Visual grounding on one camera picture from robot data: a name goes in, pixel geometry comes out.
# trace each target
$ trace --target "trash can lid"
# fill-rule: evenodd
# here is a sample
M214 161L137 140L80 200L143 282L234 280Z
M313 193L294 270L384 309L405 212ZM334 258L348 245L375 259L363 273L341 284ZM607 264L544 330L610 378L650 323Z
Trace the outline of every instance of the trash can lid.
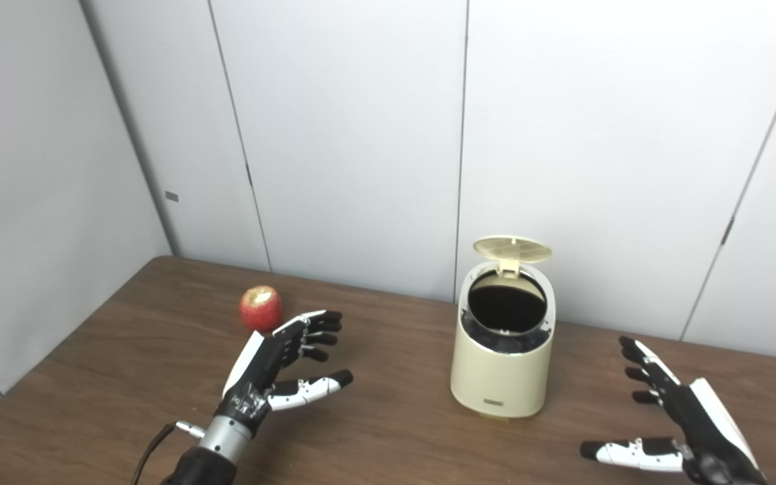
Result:
M520 236L486 236L475 240L475 251L485 258L500 263L541 262L551 257L552 251L536 240Z

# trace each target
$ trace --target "open lid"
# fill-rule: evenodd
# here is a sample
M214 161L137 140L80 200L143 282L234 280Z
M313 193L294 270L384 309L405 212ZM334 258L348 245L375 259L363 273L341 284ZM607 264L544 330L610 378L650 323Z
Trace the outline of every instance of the open lid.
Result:
M517 278L521 262L540 262L552 255L547 246L520 236L481 237L472 246L483 257L498 261L499 274L505 278Z

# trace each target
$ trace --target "robotic arm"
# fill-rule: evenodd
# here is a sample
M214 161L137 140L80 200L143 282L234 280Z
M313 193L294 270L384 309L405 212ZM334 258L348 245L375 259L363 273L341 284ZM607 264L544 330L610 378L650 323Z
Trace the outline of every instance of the robotic arm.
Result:
M280 369L299 357L325 362L329 355L313 344L336 344L334 333L342 328L341 318L337 311L311 311L294 317L267 337L253 332L229 373L212 423L204 430L185 421L167 424L149 445L131 483L139 480L142 464L154 446L179 428L199 443L185 451L163 485L231 484L241 454L268 412L303 406L352 382L352 373L343 369L325 377L275 383Z
M684 472L702 485L767 485L756 459L720 398L705 379L684 385L643 343L620 337L629 378L650 390L635 391L634 401L659 405L684 432L686 442L673 438L633 441L586 441L579 453L590 460L650 472Z

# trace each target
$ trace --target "red apple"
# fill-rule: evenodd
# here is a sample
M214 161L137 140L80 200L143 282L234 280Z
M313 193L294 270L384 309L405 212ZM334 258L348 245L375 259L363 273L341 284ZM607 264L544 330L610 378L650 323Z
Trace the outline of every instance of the red apple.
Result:
M283 303L271 286L253 286L241 295L241 321L253 331L270 333L283 323Z

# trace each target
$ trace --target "cream trash can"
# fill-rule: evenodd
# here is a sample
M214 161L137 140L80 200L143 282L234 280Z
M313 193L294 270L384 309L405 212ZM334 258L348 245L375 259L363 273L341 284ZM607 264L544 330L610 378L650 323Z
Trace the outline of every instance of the cream trash can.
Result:
M463 280L451 392L481 414L531 416L547 393L555 300L547 277L529 264L552 251L518 236L487 236L474 248L493 261L472 268Z

